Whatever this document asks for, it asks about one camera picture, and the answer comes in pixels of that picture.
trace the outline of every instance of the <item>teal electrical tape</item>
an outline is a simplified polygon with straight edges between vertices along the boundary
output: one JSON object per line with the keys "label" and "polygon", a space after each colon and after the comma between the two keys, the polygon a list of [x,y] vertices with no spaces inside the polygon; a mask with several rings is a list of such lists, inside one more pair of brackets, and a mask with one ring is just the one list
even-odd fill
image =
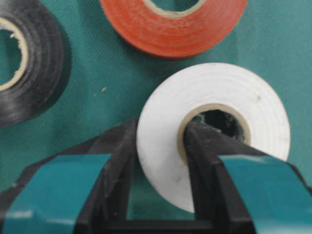
{"label": "teal electrical tape", "polygon": [[259,234],[311,234],[312,196],[291,167],[271,156],[220,156]]}
{"label": "teal electrical tape", "polygon": [[71,234],[110,155],[57,156],[41,166],[6,213],[2,234]]}

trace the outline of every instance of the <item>green cloth background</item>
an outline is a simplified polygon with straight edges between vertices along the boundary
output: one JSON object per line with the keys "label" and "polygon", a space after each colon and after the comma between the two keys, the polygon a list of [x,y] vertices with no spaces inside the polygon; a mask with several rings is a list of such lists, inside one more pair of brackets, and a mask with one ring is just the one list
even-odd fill
{"label": "green cloth background", "polygon": [[[152,58],[128,45],[110,26],[98,0],[41,1],[68,35],[71,75],[64,93],[48,111],[0,129],[0,191],[17,179],[25,166],[139,117],[161,82],[183,68],[204,62],[242,66],[276,90],[291,123],[289,162],[312,185],[311,0],[249,0],[239,24],[220,44],[178,61]],[[155,2],[171,9],[190,4],[187,0]],[[0,77],[16,67],[10,58],[16,50],[3,46],[8,41],[4,36],[0,31]],[[6,61],[13,64],[12,68],[2,68]],[[135,169],[128,218],[193,217],[153,190],[138,161]]]}

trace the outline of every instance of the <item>electrical tape roll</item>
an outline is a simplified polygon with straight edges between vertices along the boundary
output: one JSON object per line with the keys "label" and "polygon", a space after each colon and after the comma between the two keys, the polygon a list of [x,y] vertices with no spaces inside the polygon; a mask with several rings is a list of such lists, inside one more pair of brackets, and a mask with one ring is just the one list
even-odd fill
{"label": "electrical tape roll", "polygon": [[236,119],[246,144],[281,160],[288,158],[288,117],[266,81],[225,63],[205,63],[177,72],[146,102],[136,146],[144,173],[158,193],[189,212],[194,212],[194,206],[184,130],[198,114],[215,110]]}
{"label": "electrical tape roll", "polygon": [[235,27],[247,0],[199,0],[182,12],[165,11],[152,0],[100,0],[115,30],[134,47],[164,58],[200,54]]}
{"label": "electrical tape roll", "polygon": [[63,69],[61,32],[38,0],[0,0],[0,29],[19,41],[21,64],[0,86],[0,127],[31,118],[54,92]]}

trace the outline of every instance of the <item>white electrical tape roll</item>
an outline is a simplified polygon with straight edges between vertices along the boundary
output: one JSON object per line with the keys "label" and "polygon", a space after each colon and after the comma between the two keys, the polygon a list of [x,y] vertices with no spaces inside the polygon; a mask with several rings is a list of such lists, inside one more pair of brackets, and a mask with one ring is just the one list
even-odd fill
{"label": "white electrical tape roll", "polygon": [[194,212],[183,132],[197,114],[219,109],[244,131],[245,143],[282,160],[290,149],[290,126],[275,91],[256,74],[230,64],[205,63],[164,81],[140,116],[137,152],[150,183],[172,204]]}

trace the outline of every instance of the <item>red electrical tape roll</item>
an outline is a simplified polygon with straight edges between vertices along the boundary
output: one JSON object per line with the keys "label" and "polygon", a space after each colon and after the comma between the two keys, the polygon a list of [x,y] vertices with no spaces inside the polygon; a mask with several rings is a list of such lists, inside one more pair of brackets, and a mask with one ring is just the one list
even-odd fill
{"label": "red electrical tape roll", "polygon": [[187,58],[219,43],[235,27],[247,0],[199,0],[183,12],[151,0],[100,0],[113,27],[136,48],[165,58]]}

